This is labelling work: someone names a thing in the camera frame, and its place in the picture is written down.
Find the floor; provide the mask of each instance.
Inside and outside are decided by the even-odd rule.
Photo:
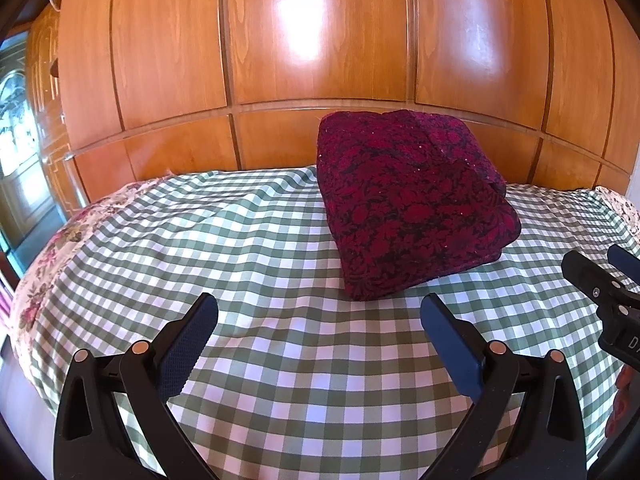
[[[18,267],[16,272],[19,276],[22,276],[26,272],[42,248],[63,225],[64,220],[60,216],[58,209],[52,207],[20,243],[17,249],[8,254],[9,261],[12,266],[14,266],[14,269],[16,266]]]
[[[55,418],[22,373],[8,338],[0,355],[0,413],[33,465],[53,480]]]

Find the bed sheet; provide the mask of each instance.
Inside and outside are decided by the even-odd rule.
[[[31,332],[34,383],[55,412],[76,349],[123,352],[210,292],[220,321],[168,405],[223,480],[416,479],[470,405],[420,325],[420,300],[436,292],[487,339],[565,352],[592,456],[620,363],[597,346],[595,306],[560,261],[581,250],[632,288],[606,251],[640,248],[592,190],[509,186],[507,198],[522,234],[497,262],[359,303],[342,290],[314,167],[165,179],[105,219],[53,283]],[[117,400],[143,462],[158,468]],[[514,398],[485,465],[517,410]]]

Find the blue gripper pad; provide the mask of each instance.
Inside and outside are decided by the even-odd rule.
[[[180,395],[217,324],[218,302],[213,296],[207,296],[180,331],[158,367],[156,387],[162,402]]]
[[[607,251],[607,260],[617,270],[623,272],[640,285],[640,260],[619,245],[612,245]]]
[[[482,361],[456,330],[456,318],[436,294],[422,300],[420,321],[458,393],[478,402],[482,394]]]

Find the wooden door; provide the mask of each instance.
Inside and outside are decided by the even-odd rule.
[[[70,151],[69,138],[62,112],[58,78],[50,73],[58,57],[59,21],[60,14],[48,5],[33,22],[27,37],[25,70],[27,98],[38,129],[42,169],[54,200],[69,218],[81,207],[65,171],[63,159]]]

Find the gingham fabric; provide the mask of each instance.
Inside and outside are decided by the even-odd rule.
[[[595,306],[560,262],[578,249],[612,270],[610,244],[640,248],[593,191],[509,186],[507,198],[522,234],[499,261],[357,303],[342,291],[314,167],[170,178],[105,221],[57,280],[36,320],[36,385],[55,412],[75,350],[124,352],[210,292],[220,321],[168,405],[220,478],[415,480],[470,405],[420,325],[420,300],[436,292],[486,339],[564,351],[593,456],[620,363],[597,346]],[[158,468],[117,400],[143,462]]]

